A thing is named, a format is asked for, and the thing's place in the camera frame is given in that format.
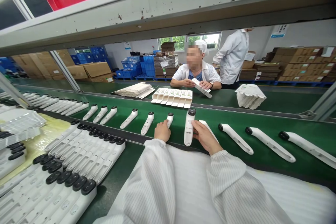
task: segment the metal shelf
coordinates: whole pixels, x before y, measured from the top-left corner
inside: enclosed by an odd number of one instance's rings
[[[87,0],[0,31],[2,56],[334,17],[331,0]]]

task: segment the white lab coat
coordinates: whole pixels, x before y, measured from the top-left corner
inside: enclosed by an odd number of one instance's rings
[[[211,197],[223,223],[293,223],[263,185],[246,172],[246,164],[222,150],[211,156],[206,171]],[[145,149],[129,177],[122,211],[94,224],[175,222],[174,167],[165,142],[145,142]]]
[[[227,37],[223,47],[213,58],[213,63],[220,64],[220,78],[223,84],[233,84],[239,80],[238,75],[249,46],[249,33],[244,29],[237,30]]]
[[[187,67],[187,64],[183,64],[178,68],[176,73],[173,76],[173,79],[181,81],[184,79],[187,79],[189,77],[189,68]],[[219,77],[218,73],[216,72],[215,68],[206,63],[205,61],[202,61],[202,79],[207,82],[220,82],[221,78]]]

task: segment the white hairnet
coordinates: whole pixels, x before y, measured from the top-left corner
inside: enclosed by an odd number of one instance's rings
[[[204,57],[209,55],[208,43],[206,43],[204,40],[196,40],[195,45],[197,45],[202,50]]]

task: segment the striped sleeve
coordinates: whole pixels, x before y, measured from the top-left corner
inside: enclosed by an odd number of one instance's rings
[[[293,223],[263,185],[246,172],[246,164],[227,151],[211,156],[206,174],[223,223]]]
[[[174,168],[166,143],[160,139],[145,142],[145,149],[133,169],[122,212],[95,223],[175,222]]]

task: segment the yellow surface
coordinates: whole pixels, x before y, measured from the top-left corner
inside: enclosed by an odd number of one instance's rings
[[[70,123],[66,121],[55,119],[40,113],[39,115],[47,120],[45,125],[40,128],[41,135],[22,141],[27,150],[26,161],[14,171],[3,177],[0,180],[0,186],[27,169],[32,164],[34,158],[44,154],[44,148],[70,126]]]

